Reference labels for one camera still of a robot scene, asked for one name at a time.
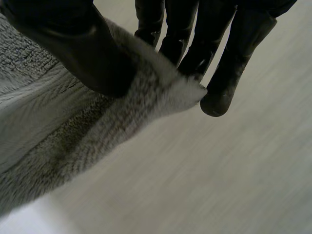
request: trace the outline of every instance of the floor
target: floor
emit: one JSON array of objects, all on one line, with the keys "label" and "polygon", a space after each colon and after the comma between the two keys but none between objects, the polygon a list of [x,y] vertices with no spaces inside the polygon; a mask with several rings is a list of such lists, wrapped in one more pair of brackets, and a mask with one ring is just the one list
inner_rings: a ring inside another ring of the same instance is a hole
[{"label": "floor", "polygon": [[[134,0],[95,4],[136,30]],[[312,233],[311,12],[312,1],[301,0],[278,19],[225,116],[197,106],[154,122],[94,169],[1,221],[0,234]]]}]

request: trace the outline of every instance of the white floor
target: white floor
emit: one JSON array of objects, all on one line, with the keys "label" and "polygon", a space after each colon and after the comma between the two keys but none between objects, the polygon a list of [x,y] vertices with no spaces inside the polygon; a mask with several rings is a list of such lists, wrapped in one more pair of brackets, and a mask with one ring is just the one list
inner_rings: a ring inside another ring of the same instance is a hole
[{"label": "white floor", "polygon": [[[136,30],[134,0],[95,3]],[[278,19],[225,116],[197,106],[154,122],[0,234],[311,234],[311,12],[299,0]]]}]

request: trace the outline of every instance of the gray fur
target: gray fur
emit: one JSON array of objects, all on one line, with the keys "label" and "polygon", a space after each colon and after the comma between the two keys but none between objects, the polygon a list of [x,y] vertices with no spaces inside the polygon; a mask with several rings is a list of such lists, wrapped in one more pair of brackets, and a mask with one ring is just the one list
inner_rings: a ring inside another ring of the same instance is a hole
[{"label": "gray fur", "polygon": [[137,75],[125,98],[84,87],[0,15],[0,216],[70,181],[154,119],[206,90],[109,21]]}]

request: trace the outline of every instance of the gray knit fabric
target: gray knit fabric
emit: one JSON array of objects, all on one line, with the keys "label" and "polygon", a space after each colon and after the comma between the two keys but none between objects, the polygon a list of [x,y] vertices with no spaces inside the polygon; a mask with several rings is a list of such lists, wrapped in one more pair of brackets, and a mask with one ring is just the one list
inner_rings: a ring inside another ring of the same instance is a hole
[{"label": "gray knit fabric", "polygon": [[206,94],[148,45],[109,25],[138,70],[122,99],[88,90],[0,15],[0,216],[70,181],[154,119],[187,110]]}]

